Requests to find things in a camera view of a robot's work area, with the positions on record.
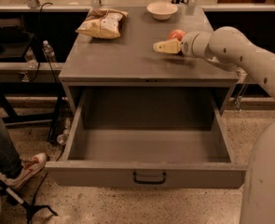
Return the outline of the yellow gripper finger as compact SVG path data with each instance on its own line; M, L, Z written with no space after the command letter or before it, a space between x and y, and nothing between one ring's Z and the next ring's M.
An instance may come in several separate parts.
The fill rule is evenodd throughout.
M176 38L160 41L153 45L155 52L177 54L181 51L180 41Z

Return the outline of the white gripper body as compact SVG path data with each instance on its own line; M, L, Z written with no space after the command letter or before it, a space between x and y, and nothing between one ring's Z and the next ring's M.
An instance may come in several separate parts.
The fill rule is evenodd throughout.
M194 57L193 43L197 36L198 31L187 33L181 40L181 51L186 57Z

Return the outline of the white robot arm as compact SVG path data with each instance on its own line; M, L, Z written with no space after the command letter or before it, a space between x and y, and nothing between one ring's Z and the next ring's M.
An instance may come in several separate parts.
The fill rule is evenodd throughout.
M156 52L201 58L220 68L238 66L275 100L275 54L253 44L238 29L193 31L153 45ZM275 121L251 151L243 186L240 224L275 224Z

